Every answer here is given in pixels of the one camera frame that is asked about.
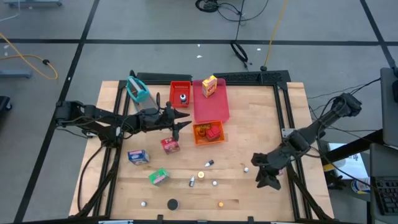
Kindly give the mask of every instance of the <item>gray floor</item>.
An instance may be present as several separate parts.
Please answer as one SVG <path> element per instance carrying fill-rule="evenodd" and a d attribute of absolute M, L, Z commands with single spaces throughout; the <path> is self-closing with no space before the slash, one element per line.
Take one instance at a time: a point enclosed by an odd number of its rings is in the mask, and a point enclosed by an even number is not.
<path fill-rule="evenodd" d="M 240 1 L 230 0 L 240 6 Z M 0 32 L 8 38 L 79 39 L 93 0 L 64 1 L 63 7 L 22 9 L 21 16 L 0 22 Z M 89 39 L 233 39 L 236 23 L 217 13 L 198 11 L 194 1 L 186 0 L 101 0 Z M 395 0 L 367 0 L 386 41 L 398 41 L 394 22 Z M 246 17 L 255 15 L 263 0 L 247 1 Z M 264 13 L 242 26 L 240 39 L 264 40 L 271 37 L 283 1 L 270 0 Z M 0 4 L 0 19 L 16 13 Z M 277 40 L 357 40 L 377 41 L 359 1 L 302 0 L 289 1 L 280 23 Z M 11 48 L 1 44 L 0 57 Z M 16 44 L 24 54 L 49 59 L 60 78 L 46 80 L 39 74 L 31 79 L 0 79 L 0 95 L 12 98 L 13 110 L 0 129 L 0 223 L 12 222 L 40 147 L 47 131 L 55 102 L 75 54 L 77 44 Z M 254 71 L 264 63 L 267 45 L 245 45 Z M 389 47 L 398 58 L 398 47 Z M 47 75 L 52 71 L 40 61 L 30 59 Z M 1 68 L 28 68 L 19 59 L 0 60 Z M 269 70 L 289 70 L 294 82 L 304 82 L 307 96 L 366 83 L 388 67 L 379 46 L 294 46 L 274 45 Z M 128 71 L 191 74 L 195 79 L 216 72 L 243 71 L 242 63 L 229 45 L 117 45 L 86 44 L 78 62 L 67 99 L 95 104 L 103 80 L 120 80 Z M 363 102 L 361 114 L 342 119 L 337 128 L 379 129 L 381 127 L 380 86 L 375 83 L 356 94 Z M 308 102 L 313 108 L 330 98 L 324 96 Z M 355 133 L 364 136 L 367 133 Z M 355 136 L 328 131 L 326 140 L 349 142 Z M 55 132 L 25 221 L 67 217 L 78 178 L 84 139 Z M 365 223 L 366 204 L 355 198 L 331 192 L 337 218 Z"/>

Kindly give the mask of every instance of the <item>red tray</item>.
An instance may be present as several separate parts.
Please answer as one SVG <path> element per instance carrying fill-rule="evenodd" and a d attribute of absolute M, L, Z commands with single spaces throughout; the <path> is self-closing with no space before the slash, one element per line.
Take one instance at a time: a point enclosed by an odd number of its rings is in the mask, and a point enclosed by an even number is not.
<path fill-rule="evenodd" d="M 217 79 L 217 90 L 206 98 L 201 90 L 203 80 L 192 81 L 193 113 L 196 122 L 222 121 L 229 119 L 225 79 Z"/>
<path fill-rule="evenodd" d="M 191 82 L 190 81 L 172 81 L 170 83 L 170 97 L 169 101 L 172 103 L 174 108 L 188 107 L 189 98 L 191 93 Z M 187 96 L 187 103 L 182 104 L 180 95 L 185 94 Z"/>

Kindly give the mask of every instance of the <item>wooden tabletop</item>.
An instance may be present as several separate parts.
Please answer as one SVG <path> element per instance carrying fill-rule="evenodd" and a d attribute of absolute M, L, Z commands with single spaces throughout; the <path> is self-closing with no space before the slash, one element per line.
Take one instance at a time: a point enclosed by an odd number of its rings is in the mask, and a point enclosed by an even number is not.
<path fill-rule="evenodd" d="M 103 82 L 97 102 L 98 108 L 113 110 L 117 86 L 118 82 Z M 161 104 L 165 105 L 170 87 L 148 87 L 153 95 L 160 93 Z M 288 83 L 288 87 L 296 128 L 306 127 L 312 120 L 303 83 Z M 282 185 L 279 191 L 270 187 L 257 189 L 254 179 L 258 168 L 250 163 L 254 152 L 268 153 L 281 142 L 272 87 L 227 86 L 227 93 L 230 118 L 224 123 L 225 142 L 196 146 L 193 142 L 192 125 L 180 131 L 181 151 L 169 155 L 166 155 L 160 144 L 162 139 L 171 137 L 169 130 L 139 133 L 123 142 L 111 218 L 154 220 L 158 214 L 163 214 L 165 220 L 245 221 L 248 216 L 253 216 L 255 221 L 294 221 L 287 175 L 278 177 Z M 282 92 L 280 97 L 285 125 L 288 127 Z M 130 105 L 129 114 L 133 114 L 135 109 L 132 103 Z M 189 108 L 178 110 L 191 114 L 179 121 L 194 122 L 193 98 L 190 100 Z M 99 146 L 98 139 L 88 140 L 81 167 Z M 149 153 L 150 163 L 135 166 L 128 160 L 127 152 L 140 149 Z M 81 194 L 82 206 L 98 186 L 104 151 L 103 149 L 91 161 L 85 172 Z M 211 159 L 215 163 L 205 168 L 205 163 Z M 320 159 L 304 156 L 302 162 L 307 189 L 325 213 L 333 217 Z M 245 166 L 249 168 L 248 173 L 243 172 Z M 157 187 L 150 183 L 148 175 L 161 167 L 169 172 L 170 179 Z M 195 186 L 189 187 L 190 178 L 193 175 L 197 176 L 199 171 L 205 173 L 204 180 L 196 179 Z M 218 182 L 216 187 L 211 184 L 214 180 Z M 77 213 L 77 187 L 76 185 L 71 215 Z M 100 214 L 104 213 L 107 196 L 108 190 L 105 190 Z M 176 211 L 167 208 L 167 201 L 171 198 L 180 203 Z M 298 200 L 301 217 L 304 217 L 300 194 Z M 147 202 L 147 206 L 142 207 L 141 202 Z M 224 206 L 218 207 L 218 202 L 223 202 Z"/>

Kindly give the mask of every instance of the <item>cardboard box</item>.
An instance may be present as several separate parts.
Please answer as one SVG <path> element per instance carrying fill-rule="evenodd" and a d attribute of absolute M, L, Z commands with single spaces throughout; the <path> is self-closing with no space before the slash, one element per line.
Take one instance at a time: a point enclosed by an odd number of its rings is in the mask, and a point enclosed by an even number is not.
<path fill-rule="evenodd" d="M 128 152 L 127 155 L 134 165 L 141 165 L 149 162 L 149 155 L 145 150 L 131 151 Z"/>
<path fill-rule="evenodd" d="M 203 95 L 208 98 L 217 90 L 217 78 L 212 75 L 201 83 Z"/>
<path fill-rule="evenodd" d="M 159 170 L 157 170 L 148 177 L 153 185 L 159 185 L 160 183 L 165 182 L 169 178 L 169 174 L 164 168 L 160 168 Z"/>
<path fill-rule="evenodd" d="M 163 150 L 166 152 L 167 155 L 173 152 L 178 152 L 180 150 L 180 146 L 178 142 L 174 140 L 174 138 L 167 138 L 161 141 Z"/>

